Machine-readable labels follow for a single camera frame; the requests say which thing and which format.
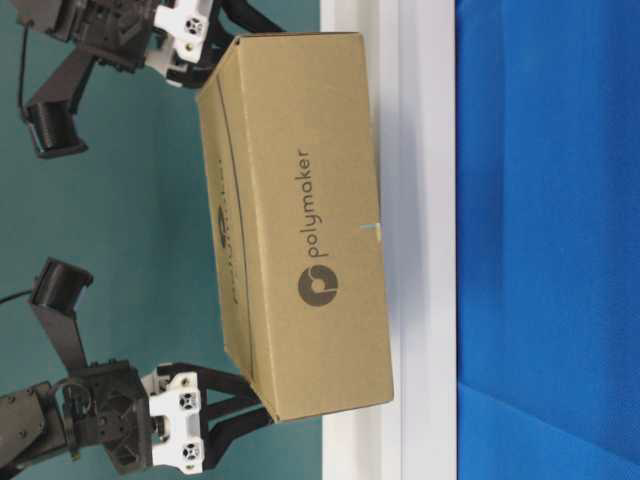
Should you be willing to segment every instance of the polymaker logo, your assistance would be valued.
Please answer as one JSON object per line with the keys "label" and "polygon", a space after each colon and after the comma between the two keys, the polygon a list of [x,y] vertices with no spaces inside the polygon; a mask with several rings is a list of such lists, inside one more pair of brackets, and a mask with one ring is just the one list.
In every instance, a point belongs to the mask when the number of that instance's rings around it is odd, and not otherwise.
{"label": "polymaker logo", "polygon": [[330,268],[316,265],[302,272],[298,292],[312,307],[324,307],[338,294],[338,277]]}

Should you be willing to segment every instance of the blue fabric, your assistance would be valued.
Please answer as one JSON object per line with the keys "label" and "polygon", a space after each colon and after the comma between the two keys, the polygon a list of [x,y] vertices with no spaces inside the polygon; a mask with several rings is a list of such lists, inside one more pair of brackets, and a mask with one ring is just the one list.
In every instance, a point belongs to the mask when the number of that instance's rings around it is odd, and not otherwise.
{"label": "blue fabric", "polygon": [[460,478],[640,479],[640,1],[457,32]]}

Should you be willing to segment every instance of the black cable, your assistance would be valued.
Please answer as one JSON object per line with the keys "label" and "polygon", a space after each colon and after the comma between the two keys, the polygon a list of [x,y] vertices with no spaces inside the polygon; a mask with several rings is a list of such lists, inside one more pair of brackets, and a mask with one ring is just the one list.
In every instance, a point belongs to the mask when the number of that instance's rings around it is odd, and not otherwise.
{"label": "black cable", "polygon": [[24,292],[14,293],[13,295],[9,295],[8,297],[0,298],[0,305],[3,303],[10,302],[12,300],[16,300],[20,297],[25,297],[29,295],[33,290],[25,290]]}
{"label": "black cable", "polygon": [[23,106],[23,91],[24,91],[24,75],[27,65],[27,44],[29,41],[29,28],[31,27],[31,22],[27,23],[24,26],[24,30],[22,32],[22,53],[20,54],[20,73],[18,75],[18,112],[20,113],[20,118],[22,121],[27,123],[29,121],[29,115],[24,109]]}

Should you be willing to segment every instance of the white platform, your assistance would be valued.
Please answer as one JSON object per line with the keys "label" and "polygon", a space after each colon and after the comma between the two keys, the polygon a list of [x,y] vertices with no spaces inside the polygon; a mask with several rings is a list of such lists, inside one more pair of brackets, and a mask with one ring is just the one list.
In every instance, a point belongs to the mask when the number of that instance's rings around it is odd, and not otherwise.
{"label": "white platform", "polygon": [[325,480],[455,480],[455,1],[321,0],[361,31],[378,132],[396,401],[325,417]]}

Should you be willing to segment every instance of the gray floor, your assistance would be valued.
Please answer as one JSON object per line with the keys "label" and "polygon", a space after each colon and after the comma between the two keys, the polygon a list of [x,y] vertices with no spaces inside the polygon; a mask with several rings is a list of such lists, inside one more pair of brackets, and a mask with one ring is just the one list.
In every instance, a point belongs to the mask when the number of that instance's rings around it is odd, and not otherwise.
{"label": "gray floor", "polygon": [[[254,4],[288,30],[318,28],[316,0]],[[0,296],[30,287],[54,256],[96,277],[79,308],[90,360],[128,358],[141,373],[176,360],[233,369],[222,350],[193,94],[165,86],[150,71],[131,77],[97,68],[77,119],[91,151],[37,160],[14,108],[20,43],[14,17],[9,2],[0,4]],[[31,39],[28,94],[69,49]],[[65,376],[23,301],[0,307],[0,328],[0,392]],[[181,477],[170,469],[138,476]],[[313,420],[242,440],[206,478],[320,477],[321,424]],[[116,475],[94,449],[76,464],[60,457],[22,478]]]}

